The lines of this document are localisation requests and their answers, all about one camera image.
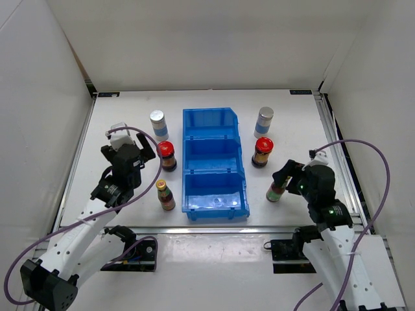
blue plastic bin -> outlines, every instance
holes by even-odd
[[[197,218],[249,216],[238,119],[230,108],[183,110],[182,211]]]

bottle with yellow cap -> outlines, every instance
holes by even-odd
[[[166,181],[164,179],[157,180],[156,187],[161,207],[163,207],[163,209],[166,211],[171,211],[174,209],[176,202],[174,201],[173,193],[168,188]]]

white wall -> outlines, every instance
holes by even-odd
[[[344,136],[374,143],[390,163],[392,185],[376,228],[387,236],[410,310],[415,310],[414,16],[413,0],[380,1],[329,92]],[[348,148],[373,214],[383,195],[385,169],[367,147]]]
[[[138,91],[317,89],[376,0],[48,2],[99,91]]]
[[[0,279],[56,214],[91,98],[44,0],[0,4]],[[10,288],[22,293],[19,267]],[[3,291],[0,309],[15,310]]]

bottle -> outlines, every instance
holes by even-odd
[[[150,113],[150,121],[153,126],[154,134],[158,141],[166,141],[169,138],[164,113],[161,110],[154,110]]]
[[[176,202],[174,201],[173,193],[168,188],[166,181],[164,179],[157,180],[156,188],[161,207],[166,211],[174,209]]]
[[[288,176],[282,184],[282,186],[280,187],[276,186],[275,182],[272,182],[271,187],[268,189],[267,194],[265,195],[267,197],[267,200],[270,202],[278,202],[279,199],[281,199],[283,193],[285,192],[285,188],[287,187],[290,178],[291,176]]]
[[[163,158],[163,163],[161,164],[162,169],[166,172],[172,172],[177,167],[173,144],[169,141],[162,141],[158,146],[160,147],[161,156]]]
[[[261,137],[255,144],[255,153],[252,156],[252,165],[264,167],[268,163],[268,157],[274,147],[274,143],[267,137]]]
[[[257,124],[255,125],[254,136],[261,138],[266,136],[274,117],[274,110],[270,107],[262,107],[258,113]]]

white can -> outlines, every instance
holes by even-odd
[[[150,113],[151,125],[158,141],[166,141],[169,138],[164,113],[161,110],[154,110]]]
[[[258,139],[267,136],[270,129],[271,121],[274,116],[274,110],[270,107],[262,107],[258,113],[257,124],[255,125],[254,136]]]

